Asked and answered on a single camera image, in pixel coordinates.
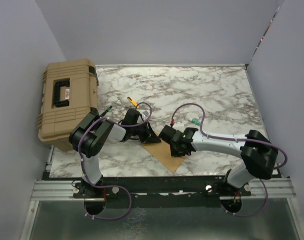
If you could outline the green white glue stick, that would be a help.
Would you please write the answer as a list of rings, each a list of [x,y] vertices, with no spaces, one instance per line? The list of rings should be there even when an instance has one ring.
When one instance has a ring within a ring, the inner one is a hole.
[[[200,126],[200,122],[199,122],[197,119],[192,118],[192,119],[190,119],[189,121],[190,121],[191,123],[194,123],[194,124],[197,125],[197,126]]]

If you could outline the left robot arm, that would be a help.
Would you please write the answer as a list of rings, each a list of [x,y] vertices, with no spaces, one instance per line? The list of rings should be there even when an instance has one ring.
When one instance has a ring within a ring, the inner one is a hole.
[[[103,175],[99,167],[98,153],[107,139],[118,142],[138,140],[142,144],[161,142],[149,122],[143,118],[143,114],[136,109],[128,109],[118,125],[104,118],[104,114],[99,114],[96,108],[92,108],[72,130],[69,142],[81,157],[82,180],[75,188],[93,198],[99,196],[102,191]]]

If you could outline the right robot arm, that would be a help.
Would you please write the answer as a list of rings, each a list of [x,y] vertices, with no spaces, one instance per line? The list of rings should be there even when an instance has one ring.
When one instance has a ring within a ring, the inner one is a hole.
[[[278,150],[257,130],[243,135],[210,137],[193,127],[183,132],[166,125],[159,137],[170,145],[173,157],[189,156],[192,152],[208,151],[231,155],[242,160],[237,167],[230,169],[222,182],[221,189],[232,196],[252,179],[269,180],[272,177]]]

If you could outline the brown paper envelope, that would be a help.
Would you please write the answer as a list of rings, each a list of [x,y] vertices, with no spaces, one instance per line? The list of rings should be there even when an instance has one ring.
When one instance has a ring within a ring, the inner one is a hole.
[[[170,145],[163,140],[159,143],[143,143],[142,147],[172,173],[174,173],[185,160],[185,157],[172,157]]]

